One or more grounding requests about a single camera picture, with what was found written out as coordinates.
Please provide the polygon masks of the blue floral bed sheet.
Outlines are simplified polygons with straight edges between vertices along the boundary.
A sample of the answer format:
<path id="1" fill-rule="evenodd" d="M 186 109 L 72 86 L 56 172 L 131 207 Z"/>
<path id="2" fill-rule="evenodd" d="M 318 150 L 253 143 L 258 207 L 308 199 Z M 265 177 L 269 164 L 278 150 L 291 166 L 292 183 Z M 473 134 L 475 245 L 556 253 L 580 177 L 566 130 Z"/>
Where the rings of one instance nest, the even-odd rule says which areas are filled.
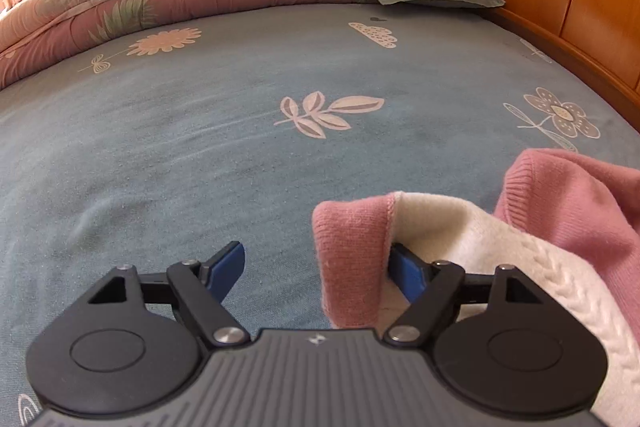
<path id="1" fill-rule="evenodd" d="M 639 135 L 531 44 L 463 11 L 308 4 L 102 44 L 1 95 L 1 421 L 39 405 L 29 343 L 115 265 L 143 273 L 241 242 L 227 298 L 250 329 L 323 329 L 311 213 L 395 191 L 493 210 L 526 148 L 564 136 L 546 89 L 637 167 Z"/>

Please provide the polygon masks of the pink and cream knit sweater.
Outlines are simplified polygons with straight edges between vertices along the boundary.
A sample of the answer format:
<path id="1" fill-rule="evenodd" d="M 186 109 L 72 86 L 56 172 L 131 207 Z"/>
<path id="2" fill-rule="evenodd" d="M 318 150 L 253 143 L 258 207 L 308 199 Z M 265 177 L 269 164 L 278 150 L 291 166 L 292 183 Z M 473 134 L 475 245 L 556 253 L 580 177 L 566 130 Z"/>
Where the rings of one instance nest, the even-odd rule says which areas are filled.
<path id="1" fill-rule="evenodd" d="M 387 274 L 390 247 L 472 273 L 515 265 L 596 335 L 608 375 L 594 413 L 639 421 L 639 173 L 551 148 L 524 150 L 493 212 L 467 200 L 395 192 L 322 202 L 312 231 L 322 308 L 338 329 L 384 331 L 408 307 Z"/>

